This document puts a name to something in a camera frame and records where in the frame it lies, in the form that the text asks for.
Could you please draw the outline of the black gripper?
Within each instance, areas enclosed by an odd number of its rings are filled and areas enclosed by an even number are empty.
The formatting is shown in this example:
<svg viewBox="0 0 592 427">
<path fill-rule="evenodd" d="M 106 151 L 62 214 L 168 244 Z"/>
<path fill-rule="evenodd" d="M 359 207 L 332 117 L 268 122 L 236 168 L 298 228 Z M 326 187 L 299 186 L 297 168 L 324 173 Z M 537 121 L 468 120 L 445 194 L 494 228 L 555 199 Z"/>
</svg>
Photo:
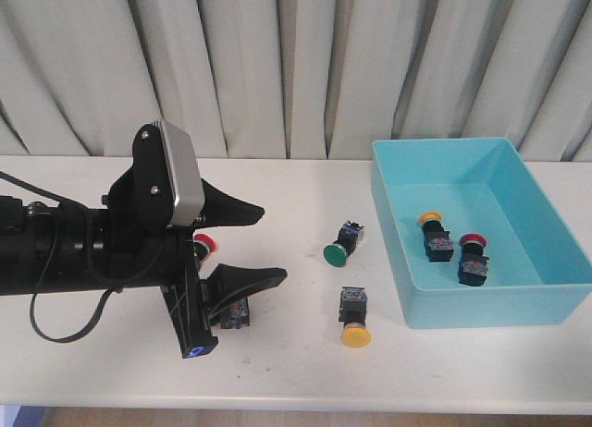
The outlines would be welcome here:
<svg viewBox="0 0 592 427">
<path fill-rule="evenodd" d="M 104 197 L 109 221 L 105 249 L 113 259 L 131 263 L 130 268 L 120 268 L 116 277 L 126 287 L 161 288 L 185 359 L 214 350 L 218 340 L 210 324 L 220 325 L 224 309 L 279 286 L 288 276 L 277 267 L 250 269 L 220 263 L 200 281 L 203 305 L 192 242 L 198 220 L 203 218 L 201 227 L 252 226 L 265 209 L 229 196 L 205 179 L 202 184 L 200 216 L 191 226 L 172 226 L 173 197 L 161 135 L 156 126 L 146 124 L 133 140 L 131 167 Z"/>
</svg>

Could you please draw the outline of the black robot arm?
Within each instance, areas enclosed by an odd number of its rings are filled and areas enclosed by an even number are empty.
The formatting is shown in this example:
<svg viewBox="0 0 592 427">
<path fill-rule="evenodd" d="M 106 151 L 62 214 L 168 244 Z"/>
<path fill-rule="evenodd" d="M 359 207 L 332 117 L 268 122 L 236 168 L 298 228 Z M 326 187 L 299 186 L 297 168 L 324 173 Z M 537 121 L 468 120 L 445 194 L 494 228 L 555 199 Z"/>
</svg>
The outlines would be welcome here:
<svg viewBox="0 0 592 427">
<path fill-rule="evenodd" d="M 213 250 L 203 228 L 251 226 L 263 208 L 202 179 L 190 136 L 157 119 L 132 143 L 131 167 L 91 209 L 44 189 L 37 200 L 1 200 L 1 292 L 5 296 L 98 290 L 104 298 L 132 287 L 159 287 L 181 355 L 217 345 L 211 327 L 249 296 L 278 286 L 281 268 L 220 264 L 199 271 Z"/>
</svg>

